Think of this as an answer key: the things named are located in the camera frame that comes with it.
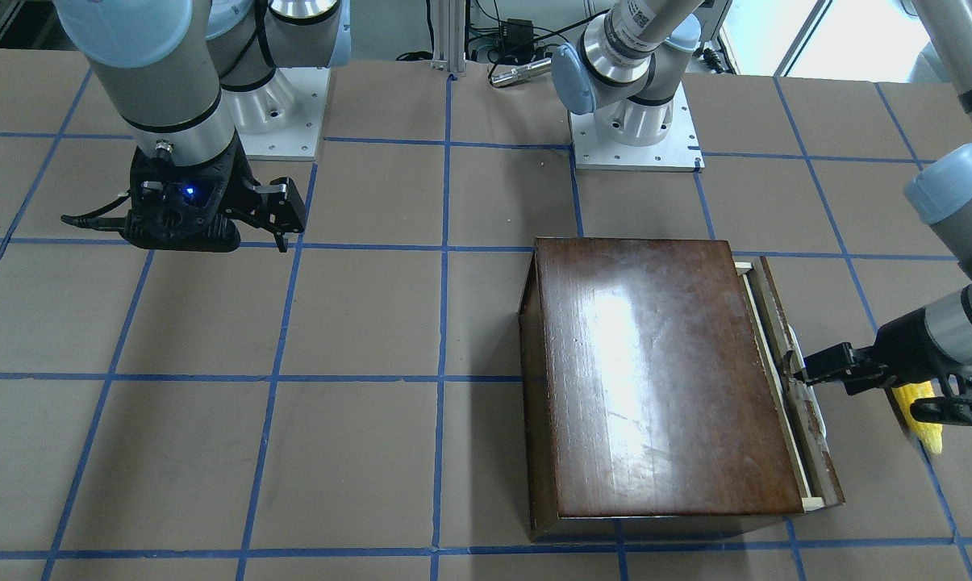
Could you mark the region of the black idle gripper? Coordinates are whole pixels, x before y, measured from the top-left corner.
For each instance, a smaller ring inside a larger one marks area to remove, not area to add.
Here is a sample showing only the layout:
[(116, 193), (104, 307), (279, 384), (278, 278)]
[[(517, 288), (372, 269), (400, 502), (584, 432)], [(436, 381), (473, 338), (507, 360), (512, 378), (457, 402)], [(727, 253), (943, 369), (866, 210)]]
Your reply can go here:
[(121, 236), (144, 249), (231, 253), (241, 243), (237, 222), (243, 222), (271, 232), (279, 253), (286, 253), (287, 236), (302, 234), (307, 224), (295, 181), (258, 184), (238, 136), (214, 158), (192, 166), (136, 148), (129, 198)]

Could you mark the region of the black working gripper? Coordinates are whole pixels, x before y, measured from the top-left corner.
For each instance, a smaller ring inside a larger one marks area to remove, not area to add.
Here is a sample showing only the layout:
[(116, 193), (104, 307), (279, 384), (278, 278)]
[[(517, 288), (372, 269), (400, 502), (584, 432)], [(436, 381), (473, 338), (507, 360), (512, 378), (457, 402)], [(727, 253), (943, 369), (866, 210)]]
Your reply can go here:
[(922, 308), (884, 324), (870, 347), (843, 342), (804, 357), (792, 378), (807, 385), (843, 382), (848, 395), (936, 380), (939, 395), (918, 397), (903, 408), (920, 422), (972, 427), (972, 363), (936, 345)]

